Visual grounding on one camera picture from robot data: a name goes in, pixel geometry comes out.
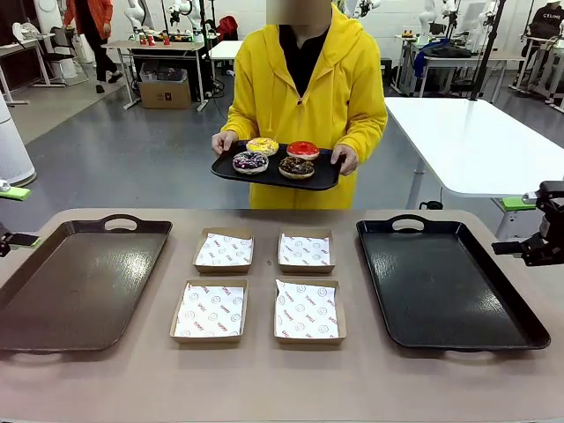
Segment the cardboard box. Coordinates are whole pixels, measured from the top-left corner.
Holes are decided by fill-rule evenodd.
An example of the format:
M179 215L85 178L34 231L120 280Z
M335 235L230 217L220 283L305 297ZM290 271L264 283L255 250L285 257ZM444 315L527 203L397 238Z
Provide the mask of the cardboard box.
M322 266L307 266L307 265L294 265L294 264L283 264L280 260L280 244L282 243L282 235L285 236L300 236L305 238L318 238L324 239L329 238L329 254L330 262L328 265ZM278 265L284 273L293 274L321 274L321 273L331 273L335 269L336 265L336 253L333 248L333 233L329 228L323 227L283 227L280 230L280 236L278 237Z
M192 104L188 81L142 82L139 91L144 108L189 108Z
M224 236L230 236L232 238L239 238L241 240L250 240L252 242L252 249L250 255L250 263L246 265L236 265L236 266L213 266L213 265L201 265L196 264L197 257L204 246L205 241L208 239L208 234L218 234ZM250 266L253 263L253 253L255 250L255 240L253 238L253 232L246 227L205 227L202 230L202 234L197 241L196 252L194 253L194 258L192 259L192 264L196 267L197 271L200 273L247 273L249 272Z
M176 322L178 319L178 312L182 305L182 300L184 298L184 292L188 285L192 286L224 286L224 287L242 287L243 288L243 305L241 312L241 332L239 335L227 336L227 337L205 337L205 338L184 338L177 337L174 335L176 331ZM170 327L170 337L174 339L179 344L192 344L192 343L234 343L241 341L243 337L243 331L245 329L245 316L247 314L247 299L249 296L249 281L247 279L192 279L186 282L186 285L182 288L180 299L176 305L176 310L173 315L173 322Z
M289 279L289 278L279 278L280 281L285 284L295 284L295 285L310 285L310 286L320 286L335 288L335 309L337 311L337 327L338 327L338 338L285 338L277 337L276 335L276 305L274 308L274 337L281 344L322 344L322 345L338 345L341 344L346 338L346 322L345 322L345 307L341 300L341 288L336 280L325 280L325 279ZM276 285L276 294L274 295L274 303L278 299L278 285Z

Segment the tray handle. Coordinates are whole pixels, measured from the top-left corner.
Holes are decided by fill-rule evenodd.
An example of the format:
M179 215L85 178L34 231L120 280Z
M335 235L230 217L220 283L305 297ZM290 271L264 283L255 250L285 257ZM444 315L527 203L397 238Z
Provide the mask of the tray handle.
M423 230L419 230L415 227L408 227L408 228L404 228L404 229L395 229L394 228L394 224L397 222L400 222L402 220L415 220L418 221L420 223L423 224ZM386 222L384 222L384 225L388 227L388 230L390 232L399 232L399 233L417 233L417 232L425 232L425 230L429 227L429 225L431 225L433 222L431 222L431 220L422 218L421 216L418 216L416 214L400 214L399 216L394 216L393 218L387 220Z

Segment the black tray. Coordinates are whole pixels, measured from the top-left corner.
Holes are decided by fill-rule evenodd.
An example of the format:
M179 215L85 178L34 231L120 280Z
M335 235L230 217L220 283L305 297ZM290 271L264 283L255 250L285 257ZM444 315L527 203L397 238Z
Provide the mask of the black tray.
M405 219L424 229L394 229ZM464 352L549 346L545 327L466 225L403 215L357 229L398 344Z
M247 151L246 142L240 141L232 146L229 151L221 154L211 171L220 178L232 181L261 183L263 185L273 185L275 187L305 189L309 191L325 191L338 184L338 174L342 161L331 165L332 150L321 149L319 157L315 159L315 174L305 181L295 181L287 179L278 171L280 161L288 157L286 154L287 145L281 144L278 152L268 158L269 166L261 174L239 174L233 169L233 157L235 154Z

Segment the chair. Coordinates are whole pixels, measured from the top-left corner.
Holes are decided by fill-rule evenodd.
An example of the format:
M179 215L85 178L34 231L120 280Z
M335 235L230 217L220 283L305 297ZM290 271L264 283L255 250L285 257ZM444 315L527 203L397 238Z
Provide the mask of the chair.
M59 28L57 26L53 26L51 28L51 33L53 33L55 36L51 39L51 45L53 46L53 49L60 47L60 48L68 48L71 51L71 55L65 55L63 53L43 53L43 60L45 60L46 62L49 63L54 63L56 65L59 66L59 69L61 71L61 81L67 85L67 86L71 86L71 85L76 85L76 84L82 84L83 82L86 82L89 77L88 77L88 73L86 72L86 69L84 67L84 65L78 61L78 63L80 64L80 67L82 68L82 71L84 72L86 78L79 80L77 82L68 82L63 74L63 65L61 64L61 61L66 60L66 59L72 59L74 62L74 59L78 57L77 54L77 50L74 48L74 45L72 44L72 37L74 35L74 29L62 29Z

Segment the table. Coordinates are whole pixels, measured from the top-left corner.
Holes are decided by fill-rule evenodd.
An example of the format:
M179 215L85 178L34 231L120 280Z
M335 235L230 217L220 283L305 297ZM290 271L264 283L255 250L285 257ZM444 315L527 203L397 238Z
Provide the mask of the table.
M34 86L41 86L41 87L65 87L65 84L54 84L49 79L47 68L45 67L45 63L43 62L43 54L41 53L41 46L39 41L46 40L47 38L52 38L55 35L53 33L41 34L35 40L24 40L21 42L22 46L18 43L7 44L5 46L0 46L0 57L14 55L20 51L25 51L31 48L35 48L35 52L37 53L37 60L39 60L39 67L41 69L41 75L43 76L44 84L35 84ZM2 88L4 89L4 95L6 97L6 104L8 106L21 106L25 104L29 104L28 100L14 100L10 93L10 87L8 86L8 81L6 81L6 77L4 75L4 71L2 70L2 65L0 64L0 83L2 83Z
M428 167L460 197L522 197L564 179L564 150L487 101L386 98L419 155L407 208Z
M73 210L62 222L126 212L174 226L124 338L102 353L0 356L0 414L8 420L149 423L156 421L506 421L564 416L564 311L530 279L520 261L494 260L553 337L543 351L516 354L406 350L388 337L361 257L355 223L401 211ZM463 211L418 211L464 222L492 254L492 234ZM333 231L347 339L333 350L303 351L273 337L281 226ZM240 345L178 346L169 329L204 226L248 226L256 248ZM29 255L10 253L0 285ZM561 284L561 271L553 277Z
M128 104L126 104L125 106L123 106L123 110L129 110L130 108L132 108L133 106L135 106L136 104L139 103L139 101L141 101L141 99L136 98L135 94L133 93L133 90L131 88L131 81L130 81L130 76L128 75L127 72L127 68L125 67L125 63L123 62L123 55L122 55L122 50L129 50L130 54L133 55L136 58L140 58L140 59L170 59L170 60L194 60L196 58L196 64L197 64L197 82L198 82L198 87L200 89L200 106L198 106L197 111L201 112L202 110L204 110L205 106L208 103L208 100L205 99L205 95L204 95L204 84L202 82L202 70L200 68L200 56L198 54L198 51L200 50L200 48L204 47L204 44L202 42L171 42L170 45L165 46L163 41L156 41L155 42L155 46L142 46L141 44L139 44L139 41L114 41L114 42L110 42L109 44L106 44L105 46L102 46L104 48L108 48L108 49L115 49L117 50L117 55L119 56L120 59L120 65L122 66L123 69L123 75L125 76L125 81L127 83L127 93L130 97L130 102ZM143 51L147 51L147 53L143 53L143 54L139 54L139 53L133 53L132 50L143 50ZM182 56L157 56L157 55L151 55L149 51L156 51L156 50L164 50L164 51L181 51L183 52ZM189 56L190 52L196 52L193 56Z
M243 41L221 41L217 46L210 50L210 59L212 62L221 60L235 60ZM213 78L215 79L215 66L211 67Z

